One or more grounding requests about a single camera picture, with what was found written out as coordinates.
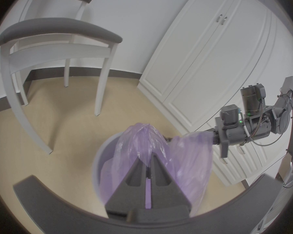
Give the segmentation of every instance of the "beige floor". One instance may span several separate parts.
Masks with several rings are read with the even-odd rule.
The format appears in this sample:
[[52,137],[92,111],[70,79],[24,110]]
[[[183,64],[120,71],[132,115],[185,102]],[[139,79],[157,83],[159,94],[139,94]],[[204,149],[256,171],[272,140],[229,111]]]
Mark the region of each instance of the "beige floor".
[[[34,174],[70,203],[106,216],[91,183],[91,165],[100,145],[137,122],[150,123],[165,136],[179,135],[171,123],[137,89],[138,80],[109,78],[102,113],[94,116],[98,77],[34,81],[24,111],[53,149],[47,155],[21,128],[11,109],[0,112],[0,195],[31,233],[42,233],[29,218],[12,185]],[[225,187],[212,173],[198,214],[214,209],[244,190],[241,183]]]

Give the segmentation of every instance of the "white wooden chair leg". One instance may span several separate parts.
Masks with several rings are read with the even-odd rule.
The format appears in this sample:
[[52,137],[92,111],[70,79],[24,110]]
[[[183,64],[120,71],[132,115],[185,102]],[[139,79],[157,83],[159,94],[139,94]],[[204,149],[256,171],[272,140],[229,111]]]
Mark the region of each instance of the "white wooden chair leg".
[[[74,43],[74,38],[75,38],[75,36],[72,35],[69,43]],[[65,60],[65,67],[64,67],[64,87],[68,87],[69,65],[70,65],[70,59],[66,59]]]
[[2,45],[0,48],[0,71],[2,76],[3,86],[7,94],[8,102],[12,108],[13,113],[15,114],[15,117],[18,119],[18,121],[20,122],[24,130],[27,132],[27,134],[36,142],[36,144],[42,150],[44,150],[47,154],[50,154],[52,150],[39,137],[39,135],[36,133],[34,128],[29,123],[26,115],[24,114],[20,101],[14,90],[14,86],[13,86],[13,82],[12,82],[12,78],[10,74],[8,56],[9,56],[9,48],[7,46]]
[[22,82],[22,79],[21,79],[21,73],[18,71],[18,72],[15,73],[15,76],[16,76],[16,83],[17,83],[17,86],[18,86],[18,88],[20,90],[21,97],[23,99],[24,105],[27,106],[28,105],[28,100],[27,100],[27,96],[26,96],[25,91],[24,91],[23,82]]
[[96,102],[95,102],[95,107],[94,107],[94,114],[96,116],[98,116],[101,112],[101,105],[102,105],[104,90],[105,90],[105,86],[106,86],[106,82],[107,82],[107,77],[108,77],[108,74],[110,71],[113,57],[116,52],[117,45],[118,45],[117,43],[113,43],[113,44],[109,45],[109,47],[111,48],[111,54],[110,54],[109,58],[105,58],[104,62],[103,62],[103,66],[102,66],[100,77],[99,77]]

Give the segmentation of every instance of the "white wall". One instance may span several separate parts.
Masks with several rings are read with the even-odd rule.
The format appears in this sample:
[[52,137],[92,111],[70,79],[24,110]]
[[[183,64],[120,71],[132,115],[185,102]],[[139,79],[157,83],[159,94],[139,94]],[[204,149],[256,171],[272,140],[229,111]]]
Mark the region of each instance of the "white wall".
[[[10,10],[0,33],[18,22],[27,0],[19,0]],[[93,0],[87,5],[82,21],[108,29],[123,38],[114,57],[112,69],[142,73],[168,27],[187,0]],[[29,17],[74,18],[80,2],[76,0],[43,0]],[[102,60],[72,60],[72,66],[101,67]],[[64,66],[64,61],[41,67]],[[0,98],[5,96],[0,76]]]

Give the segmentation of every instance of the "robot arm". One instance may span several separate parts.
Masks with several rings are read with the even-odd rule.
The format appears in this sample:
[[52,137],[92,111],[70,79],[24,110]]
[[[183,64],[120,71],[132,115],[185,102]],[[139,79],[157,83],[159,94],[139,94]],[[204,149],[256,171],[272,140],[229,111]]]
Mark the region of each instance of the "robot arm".
[[[222,107],[220,117],[216,117],[214,144],[219,144],[222,158],[228,156],[228,146],[244,145],[257,139],[274,134],[283,134],[290,123],[290,112],[293,111],[293,76],[287,77],[273,106],[265,105],[266,92],[262,84],[242,88],[241,95],[245,116],[236,105]],[[288,153],[293,162],[293,117]]]

